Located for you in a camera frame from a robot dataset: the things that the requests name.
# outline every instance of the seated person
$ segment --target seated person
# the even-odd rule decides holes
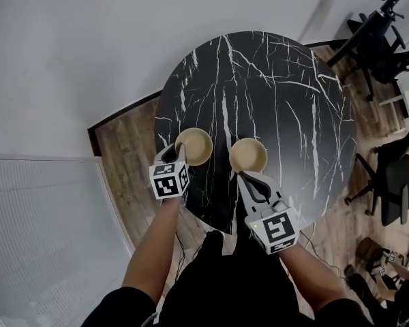
[[[383,251],[381,258],[374,262],[370,270],[376,282],[380,296],[386,300],[387,308],[382,307],[368,288],[362,276],[356,273],[352,265],[344,270],[348,285],[354,290],[368,308],[375,326],[396,326],[409,320],[409,270],[397,262],[397,254]],[[397,289],[394,280],[386,275],[386,265],[391,265],[404,283]]]
[[[170,271],[179,204],[178,198],[164,200],[130,260],[123,287],[103,299],[84,327],[153,324]],[[167,293],[160,325],[371,326],[329,267],[300,245],[267,255],[242,227],[243,219],[239,222],[232,255],[222,255],[221,232],[207,234],[196,258]],[[315,320],[299,312],[294,286],[280,261]]]

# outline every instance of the beige bowl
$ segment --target beige bowl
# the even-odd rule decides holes
[[[177,152],[181,144],[185,146],[186,163],[190,166],[204,164],[212,154],[212,139],[200,128],[193,127],[182,131],[176,139]]]
[[[267,150],[258,140],[243,138],[232,146],[229,161],[236,173],[262,172],[267,165]]]

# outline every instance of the black sleeve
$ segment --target black sleeve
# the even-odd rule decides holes
[[[155,303],[143,291],[122,287],[104,297],[82,327],[141,326],[155,311]]]
[[[367,320],[357,302],[351,299],[339,299],[330,302],[315,315],[319,326],[373,326]]]

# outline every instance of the black stand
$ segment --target black stand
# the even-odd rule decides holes
[[[329,59],[327,64],[333,67],[342,57],[348,54],[349,51],[357,47],[367,35],[374,34],[377,30],[390,23],[393,18],[391,10],[398,1],[399,0],[386,0],[383,6],[373,12],[357,32]]]

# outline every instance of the table top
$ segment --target table top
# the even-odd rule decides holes
[[[263,173],[282,187],[301,229],[324,215],[347,185],[356,151],[350,98],[309,48],[272,33],[217,37],[171,73],[155,118],[158,151],[184,129],[209,133],[213,153],[190,167],[186,207],[210,226],[235,233],[242,204],[230,147],[252,137],[267,148]]]

